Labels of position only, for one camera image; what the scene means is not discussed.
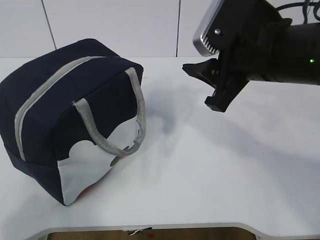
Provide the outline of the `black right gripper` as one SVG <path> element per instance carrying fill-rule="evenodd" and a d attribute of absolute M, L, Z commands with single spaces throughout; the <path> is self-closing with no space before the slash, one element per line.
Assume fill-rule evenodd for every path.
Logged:
<path fill-rule="evenodd" d="M 182 70 L 215 89 L 205 104 L 224 113 L 248 76 L 268 62 L 276 38 L 291 24 L 266 0 L 224 0 L 207 34 L 218 58 L 185 63 Z"/>

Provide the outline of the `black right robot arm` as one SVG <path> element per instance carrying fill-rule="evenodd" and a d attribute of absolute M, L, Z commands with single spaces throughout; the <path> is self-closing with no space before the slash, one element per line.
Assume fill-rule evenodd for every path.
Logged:
<path fill-rule="evenodd" d="M 319 85 L 320 24 L 294 25 L 266 0 L 212 3 L 193 37 L 206 58 L 182 70 L 214 89 L 205 104 L 225 112 L 251 81 Z"/>

